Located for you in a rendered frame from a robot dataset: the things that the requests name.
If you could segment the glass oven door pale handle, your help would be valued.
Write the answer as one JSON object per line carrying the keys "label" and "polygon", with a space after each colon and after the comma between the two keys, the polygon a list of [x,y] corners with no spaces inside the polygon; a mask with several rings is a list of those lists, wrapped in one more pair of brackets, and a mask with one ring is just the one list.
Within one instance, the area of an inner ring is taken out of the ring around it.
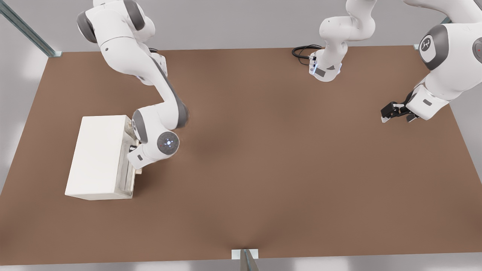
{"label": "glass oven door pale handle", "polygon": [[131,165],[127,158],[129,149],[131,146],[135,148],[139,145],[136,135],[134,134],[133,127],[131,125],[131,119],[126,118],[124,132],[122,134],[122,142],[119,154],[119,165],[117,172],[117,188],[119,192],[125,195],[125,198],[131,198],[134,192],[134,180],[136,176],[136,170]]}

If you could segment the white oven box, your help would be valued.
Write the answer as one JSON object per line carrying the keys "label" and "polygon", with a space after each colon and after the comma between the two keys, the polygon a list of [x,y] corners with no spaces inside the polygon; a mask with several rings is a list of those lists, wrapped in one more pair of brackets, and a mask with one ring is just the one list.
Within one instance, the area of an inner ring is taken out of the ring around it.
{"label": "white oven box", "polygon": [[117,188],[126,115],[84,116],[65,195],[87,200],[127,199]]}

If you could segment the silver frame post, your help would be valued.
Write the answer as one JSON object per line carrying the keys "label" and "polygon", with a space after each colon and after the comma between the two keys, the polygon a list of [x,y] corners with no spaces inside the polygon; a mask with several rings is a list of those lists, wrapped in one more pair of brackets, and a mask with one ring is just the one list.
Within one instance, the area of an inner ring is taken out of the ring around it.
{"label": "silver frame post", "polygon": [[233,249],[231,259],[239,260],[239,271],[259,271],[255,262],[259,259],[258,249]]}
{"label": "silver frame post", "polygon": [[0,14],[2,14],[47,57],[62,56],[62,51],[55,51],[36,31],[34,31],[15,11],[13,11],[4,0],[0,0]]}

